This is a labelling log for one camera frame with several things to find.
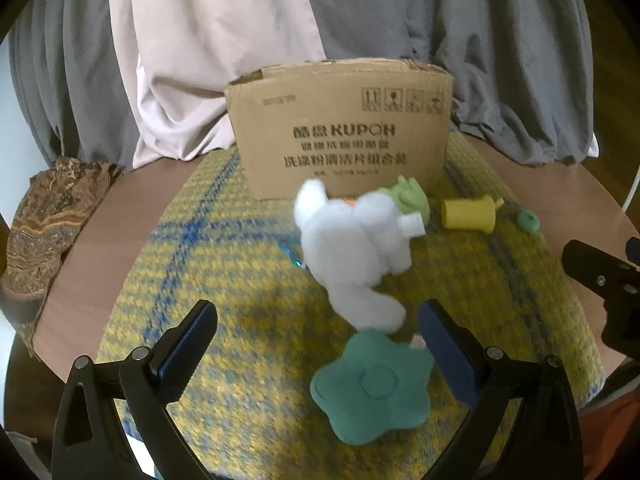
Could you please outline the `teal ring toy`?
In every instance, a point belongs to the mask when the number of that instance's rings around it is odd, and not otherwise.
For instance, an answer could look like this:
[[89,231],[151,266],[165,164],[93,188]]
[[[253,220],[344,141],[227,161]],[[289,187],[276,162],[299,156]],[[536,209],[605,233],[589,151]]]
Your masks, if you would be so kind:
[[529,209],[521,209],[516,215],[518,227],[526,233],[537,233],[540,230],[539,217]]

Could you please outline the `yellow toy cup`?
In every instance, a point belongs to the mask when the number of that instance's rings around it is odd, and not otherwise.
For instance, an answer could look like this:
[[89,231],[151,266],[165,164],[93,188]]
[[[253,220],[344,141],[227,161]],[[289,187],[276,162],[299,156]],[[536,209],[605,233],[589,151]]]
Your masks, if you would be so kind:
[[497,211],[504,205],[502,198],[494,200],[485,195],[481,198],[459,198],[443,200],[440,205],[440,220],[446,230],[494,232]]

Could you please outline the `teal flower plush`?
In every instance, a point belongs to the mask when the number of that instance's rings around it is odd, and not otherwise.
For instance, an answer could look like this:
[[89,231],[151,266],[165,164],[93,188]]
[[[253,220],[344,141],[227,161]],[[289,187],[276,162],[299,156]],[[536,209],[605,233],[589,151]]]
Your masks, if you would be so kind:
[[316,371],[309,391],[338,440],[363,445],[427,421],[433,368],[426,347],[363,330],[349,339],[336,360]]

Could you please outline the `green dinosaur toy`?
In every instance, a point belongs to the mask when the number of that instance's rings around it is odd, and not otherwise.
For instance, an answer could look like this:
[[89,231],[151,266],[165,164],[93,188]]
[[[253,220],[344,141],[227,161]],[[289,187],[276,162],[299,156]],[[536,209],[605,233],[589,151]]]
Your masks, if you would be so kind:
[[420,214],[424,226],[431,219],[431,207],[428,198],[415,178],[399,176],[390,188],[379,188],[380,192],[390,196],[403,214]]

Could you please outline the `white bunny plush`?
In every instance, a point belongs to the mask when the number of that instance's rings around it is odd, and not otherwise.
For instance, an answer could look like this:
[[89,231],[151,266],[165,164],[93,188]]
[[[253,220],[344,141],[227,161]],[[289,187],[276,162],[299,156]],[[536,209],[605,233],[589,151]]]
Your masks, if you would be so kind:
[[405,307],[375,287],[385,275],[411,268],[410,240],[425,234],[420,211],[402,211],[383,191],[351,205],[329,198],[321,180],[309,179],[295,197],[294,220],[304,263],[333,311],[355,330],[400,330]]

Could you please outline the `red orange cloth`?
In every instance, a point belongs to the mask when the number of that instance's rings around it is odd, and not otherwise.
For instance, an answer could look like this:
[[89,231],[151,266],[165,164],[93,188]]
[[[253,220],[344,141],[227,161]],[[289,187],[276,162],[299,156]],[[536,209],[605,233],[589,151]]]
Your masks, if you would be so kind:
[[580,416],[585,479],[639,478],[639,389]]

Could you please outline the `white curved pipe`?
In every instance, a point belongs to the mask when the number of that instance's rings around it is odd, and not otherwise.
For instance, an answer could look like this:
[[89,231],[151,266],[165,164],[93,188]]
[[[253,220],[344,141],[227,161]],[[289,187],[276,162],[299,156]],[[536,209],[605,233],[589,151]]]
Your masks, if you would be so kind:
[[638,191],[639,185],[640,185],[640,165],[637,168],[636,174],[634,175],[634,180],[632,181],[629,191],[623,202],[623,205],[622,205],[623,212],[628,211],[629,206],[631,205],[632,201],[634,200],[634,196]]

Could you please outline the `yellow blue plaid mat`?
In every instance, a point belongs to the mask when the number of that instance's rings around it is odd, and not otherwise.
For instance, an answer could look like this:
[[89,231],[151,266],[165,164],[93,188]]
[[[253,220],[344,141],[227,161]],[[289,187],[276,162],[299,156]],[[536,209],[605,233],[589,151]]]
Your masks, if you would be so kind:
[[[450,136],[439,198],[506,202],[495,231],[446,231],[432,220],[411,244],[412,267],[380,289],[408,315],[436,299],[486,346],[508,356],[562,360],[578,405],[605,370],[570,279],[541,234],[518,228],[510,188],[461,134]],[[165,210],[129,272],[100,344],[116,361],[155,344],[201,299],[218,330],[172,420],[204,466],[228,479],[417,479],[462,422],[465,407],[434,374],[424,424],[361,446],[335,437],[309,383],[337,358],[352,328],[324,289],[292,263],[299,232],[290,200],[256,200],[238,151],[214,151]]]

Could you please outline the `brown paisley cloth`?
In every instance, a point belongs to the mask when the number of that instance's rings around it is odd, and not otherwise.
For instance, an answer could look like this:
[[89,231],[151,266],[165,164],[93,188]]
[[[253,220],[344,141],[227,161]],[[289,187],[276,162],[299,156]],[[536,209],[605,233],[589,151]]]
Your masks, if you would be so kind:
[[77,237],[122,174],[111,162],[60,157],[29,180],[6,240],[1,307],[30,354],[51,286]]

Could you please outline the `grey curtain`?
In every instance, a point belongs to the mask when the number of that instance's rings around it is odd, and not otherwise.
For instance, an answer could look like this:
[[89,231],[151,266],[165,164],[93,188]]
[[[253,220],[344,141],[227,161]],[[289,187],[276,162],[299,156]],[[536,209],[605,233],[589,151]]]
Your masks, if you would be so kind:
[[[412,58],[454,76],[456,127],[524,165],[596,156],[584,0],[309,0],[326,55]],[[108,0],[30,0],[8,37],[46,162],[132,164],[139,131]]]

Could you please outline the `blue carabiner clip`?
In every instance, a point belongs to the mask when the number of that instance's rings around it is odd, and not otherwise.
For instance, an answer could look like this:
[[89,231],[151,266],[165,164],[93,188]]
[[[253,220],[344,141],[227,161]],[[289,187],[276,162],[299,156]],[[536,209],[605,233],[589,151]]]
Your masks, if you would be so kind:
[[298,240],[280,240],[278,243],[281,252],[290,259],[293,266],[300,270],[307,270],[307,265],[303,259],[302,245]]

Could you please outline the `brown cardboard box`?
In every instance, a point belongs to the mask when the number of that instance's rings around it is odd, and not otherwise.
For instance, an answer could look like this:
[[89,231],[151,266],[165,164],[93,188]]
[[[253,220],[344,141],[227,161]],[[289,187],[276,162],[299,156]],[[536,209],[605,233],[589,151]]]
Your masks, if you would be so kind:
[[332,196],[430,190],[440,179],[454,77],[408,58],[264,67],[228,85],[242,169],[258,200],[292,198],[317,178]]

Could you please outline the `pale pink curtain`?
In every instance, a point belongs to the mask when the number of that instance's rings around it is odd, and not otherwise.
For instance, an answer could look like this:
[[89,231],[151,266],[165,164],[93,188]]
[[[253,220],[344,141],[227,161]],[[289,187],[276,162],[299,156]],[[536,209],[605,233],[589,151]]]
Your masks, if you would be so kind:
[[229,82],[326,56],[309,0],[108,1],[139,131],[134,168],[230,148]]

